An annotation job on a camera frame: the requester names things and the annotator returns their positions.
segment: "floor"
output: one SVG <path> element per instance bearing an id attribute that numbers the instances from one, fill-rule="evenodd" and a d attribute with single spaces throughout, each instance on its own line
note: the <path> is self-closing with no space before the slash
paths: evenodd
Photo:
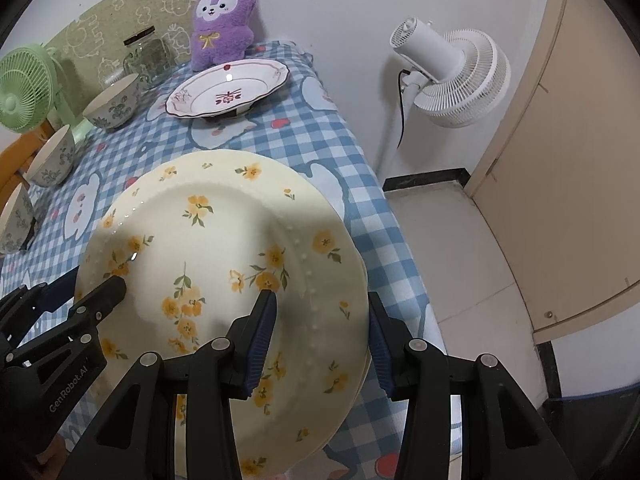
<path id="1" fill-rule="evenodd" d="M 457 182 L 386 193 L 424 280 L 447 352 L 494 354 L 539 407 L 540 358 L 518 285 L 491 230 Z M 449 479 L 460 478 L 460 457 Z"/>

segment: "white fan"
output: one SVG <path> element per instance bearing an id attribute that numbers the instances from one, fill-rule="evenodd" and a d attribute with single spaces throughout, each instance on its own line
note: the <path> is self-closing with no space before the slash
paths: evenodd
<path id="1" fill-rule="evenodd" d="M 382 151 L 376 171 L 381 182 L 390 171 L 413 104 L 433 123 L 461 128 L 493 110 L 511 79 L 504 52 L 479 30 L 465 28 L 441 36 L 431 22 L 409 18 L 393 31 L 389 43 L 414 70 L 404 71 L 401 80 L 402 129 L 391 132 Z"/>

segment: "jar lid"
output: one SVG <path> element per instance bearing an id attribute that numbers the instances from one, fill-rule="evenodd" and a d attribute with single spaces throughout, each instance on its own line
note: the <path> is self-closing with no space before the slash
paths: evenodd
<path id="1" fill-rule="evenodd" d="M 122 43 L 124 43 L 124 46 L 129 46 L 131 43 L 135 43 L 136 41 L 141 40 L 145 36 L 148 36 L 149 34 L 152 34 L 155 31 L 156 31 L 156 28 L 153 25 L 151 25 L 151 27 L 147 27 L 144 30 L 141 30 L 140 32 L 135 33 L 133 36 L 131 36 L 130 38 L 127 38 Z"/>

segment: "tablecloth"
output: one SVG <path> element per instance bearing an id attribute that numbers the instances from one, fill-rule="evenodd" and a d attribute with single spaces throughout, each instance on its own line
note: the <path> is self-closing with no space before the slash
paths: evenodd
<path id="1" fill-rule="evenodd" d="M 248 57 L 277 59 L 290 76 L 283 88 L 239 118 L 179 120 L 164 111 L 168 93 L 191 76 L 179 68 L 146 92 L 134 117 L 121 129 L 93 129 L 62 186 L 31 187 L 39 226 L 27 251 L 6 257 L 0 276 L 5 294 L 25 283 L 52 282 L 79 265 L 96 222 L 135 180 L 184 153 L 218 147 L 274 158 L 309 179 L 344 219 L 363 257 L 369 289 L 392 317 L 444 349 L 424 284 L 384 194 L 347 124 L 313 69 L 312 56 L 290 42 L 252 46 Z M 27 340 L 66 317 L 68 306 L 45 314 Z M 460 405 L 452 398 L 452 452 L 461 446 Z M 95 415 L 90 396 L 61 429 L 69 446 Z M 371 367 L 353 409 L 323 449 L 283 475 L 292 480 L 392 478 L 402 439 L 406 403 L 391 403 Z"/>

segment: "blue gripper pad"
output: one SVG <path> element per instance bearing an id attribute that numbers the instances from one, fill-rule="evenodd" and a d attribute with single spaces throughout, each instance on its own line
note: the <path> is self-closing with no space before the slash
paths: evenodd
<path id="1" fill-rule="evenodd" d="M 246 373 L 242 388 L 247 397 L 260 382 L 264 360 L 267 357 L 267 350 L 271 341 L 271 334 L 276 323 L 276 295 L 270 294 L 265 302 L 262 315 L 258 321 L 258 326 L 252 338 L 246 356 Z"/>
<path id="2" fill-rule="evenodd" d="M 396 393 L 396 386 L 393 380 L 391 352 L 386 345 L 382 327 L 372 308 L 369 308 L 369 351 L 376 368 L 380 388 L 385 391 L 387 397 L 393 397 Z"/>

